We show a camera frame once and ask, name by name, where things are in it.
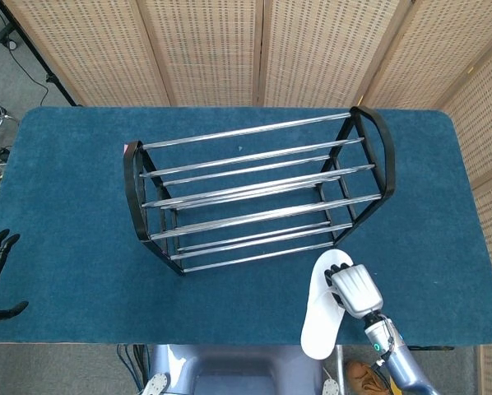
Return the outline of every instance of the white slipper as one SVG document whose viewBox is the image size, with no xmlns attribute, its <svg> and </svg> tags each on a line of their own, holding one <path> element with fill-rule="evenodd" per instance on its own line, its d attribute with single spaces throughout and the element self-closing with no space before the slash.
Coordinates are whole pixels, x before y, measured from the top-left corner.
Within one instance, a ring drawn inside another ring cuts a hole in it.
<svg viewBox="0 0 492 395">
<path fill-rule="evenodd" d="M 312 270 L 310 278 L 309 301 L 306 306 L 301 347 L 304 353 L 315 360 L 324 360 L 330 356 L 336 345 L 337 332 L 345 309 L 339 307 L 328 292 L 325 270 L 336 264 L 346 263 L 352 266 L 352 259 L 339 249 L 330 249 L 323 253 Z"/>
</svg>

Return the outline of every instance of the brown shoe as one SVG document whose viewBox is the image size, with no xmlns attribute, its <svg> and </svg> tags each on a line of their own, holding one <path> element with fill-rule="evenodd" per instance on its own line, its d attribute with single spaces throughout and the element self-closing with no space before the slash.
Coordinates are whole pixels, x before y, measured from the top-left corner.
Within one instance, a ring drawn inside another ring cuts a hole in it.
<svg viewBox="0 0 492 395">
<path fill-rule="evenodd" d="M 370 366 L 356 360 L 346 364 L 346 376 L 357 395 L 390 395 L 381 379 Z"/>
</svg>

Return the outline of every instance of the blue felt tabletop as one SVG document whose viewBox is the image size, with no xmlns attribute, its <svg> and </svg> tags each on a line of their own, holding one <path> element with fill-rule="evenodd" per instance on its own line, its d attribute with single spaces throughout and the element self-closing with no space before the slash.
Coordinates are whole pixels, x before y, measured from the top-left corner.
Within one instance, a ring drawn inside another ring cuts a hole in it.
<svg viewBox="0 0 492 395">
<path fill-rule="evenodd" d="M 321 251 L 177 276 L 137 240 L 123 191 L 123 144 L 336 112 L 30 111 L 0 189 L 0 230 L 21 234 L 0 279 L 0 309 L 30 305 L 0 323 L 0 342 L 299 344 Z M 396 147 L 397 189 L 340 248 L 369 269 L 383 312 L 408 343 L 492 342 L 492 268 L 453 124 L 436 111 L 379 112 Z M 332 125 L 301 130 L 172 150 L 158 161 L 164 167 L 247 155 L 278 149 L 282 140 L 298 146 L 337 134 Z M 338 342 L 366 343 L 362 327 L 346 318 Z"/>
</svg>

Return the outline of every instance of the power cord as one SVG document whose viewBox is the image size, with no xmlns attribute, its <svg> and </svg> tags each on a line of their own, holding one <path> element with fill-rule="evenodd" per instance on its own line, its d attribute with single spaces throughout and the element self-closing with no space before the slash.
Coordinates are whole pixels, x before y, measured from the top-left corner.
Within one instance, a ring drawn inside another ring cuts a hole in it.
<svg viewBox="0 0 492 395">
<path fill-rule="evenodd" d="M 122 357 L 122 347 L 125 349 L 126 355 L 127 355 L 128 359 L 129 359 L 129 363 L 126 362 L 126 360 Z M 137 372 L 134 369 L 134 365 L 132 364 L 131 358 L 129 357 L 128 345 L 127 344 L 126 345 L 118 344 L 116 346 L 116 355 L 122 361 L 122 363 L 125 365 L 125 367 L 129 370 L 129 373 L 132 376 L 132 380 L 134 381 L 135 385 L 137 386 L 138 391 L 140 392 L 143 389 L 143 386 L 142 386 L 142 383 L 140 383 L 140 380 L 137 377 Z"/>
<path fill-rule="evenodd" d="M 5 18 L 2 17 L 1 13 L 0 13 L 0 19 L 1 19 L 1 22 L 6 26 L 7 22 L 5 21 Z M 9 40 L 9 37 L 10 37 L 10 33 L 7 34 L 7 40 Z M 21 66 L 21 64 L 17 61 L 16 57 L 14 56 L 14 54 L 12 53 L 12 51 L 10 50 L 10 47 L 8 47 L 8 45 L 7 45 L 7 49 L 8 49 L 8 53 L 10 54 L 10 56 L 12 56 L 12 59 L 14 59 L 14 62 L 16 62 L 17 66 L 19 66 L 19 68 L 26 74 L 26 76 L 29 77 L 29 79 L 32 82 L 34 82 L 36 85 L 41 86 L 43 89 L 45 89 L 45 93 L 43 94 L 43 97 L 41 98 L 41 101 L 39 102 L 39 106 L 42 106 L 43 102 L 45 100 L 45 97 L 47 97 L 47 95 L 49 94 L 49 88 L 47 86 L 41 84 L 40 82 L 37 82 L 34 78 L 32 78 L 32 76 L 25 70 L 25 68 L 23 66 Z"/>
<path fill-rule="evenodd" d="M 135 360 L 135 363 L 133 363 L 132 358 L 129 355 L 129 347 L 130 346 L 128 344 L 118 344 L 116 346 L 116 354 L 131 374 L 132 380 L 137 386 L 138 391 L 142 391 L 149 381 L 151 367 L 149 349 L 147 348 L 147 345 L 143 344 L 132 345 L 132 355 Z"/>
<path fill-rule="evenodd" d="M 391 384 L 389 383 L 389 381 L 381 371 L 381 367 L 383 366 L 385 361 L 388 360 L 388 357 L 390 355 L 391 355 L 390 351 L 387 351 L 385 354 L 382 355 L 382 358 L 380 358 L 379 360 L 374 362 L 372 366 L 370 366 L 370 369 L 372 369 L 372 371 L 381 379 L 383 385 L 385 385 L 389 393 L 392 393 Z"/>
</svg>

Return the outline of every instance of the gray carpet floor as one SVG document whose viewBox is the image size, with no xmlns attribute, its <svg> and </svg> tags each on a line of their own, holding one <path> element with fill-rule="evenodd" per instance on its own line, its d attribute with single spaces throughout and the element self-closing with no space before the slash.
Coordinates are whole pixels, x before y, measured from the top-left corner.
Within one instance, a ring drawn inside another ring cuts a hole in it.
<svg viewBox="0 0 492 395">
<path fill-rule="evenodd" d="M 43 68 L 15 33 L 12 38 L 19 43 L 13 52 L 17 60 L 34 79 L 44 83 Z M 48 88 L 44 105 L 68 105 L 55 86 L 48 84 Z M 0 104 L 20 119 L 29 109 L 39 105 L 43 94 L 44 90 L 29 80 L 14 63 L 8 50 L 0 45 Z M 0 145 L 12 145 L 15 135 L 13 123 L 4 125 L 0 130 Z M 0 395 L 137 393 L 115 351 L 114 345 L 0 344 Z M 376 358 L 370 346 L 349 346 L 345 355 L 347 359 L 368 363 Z M 442 393 L 476 394 L 476 355 L 473 348 L 423 351 L 417 352 L 415 357 Z M 329 371 L 334 371 L 331 361 L 325 365 Z"/>
</svg>

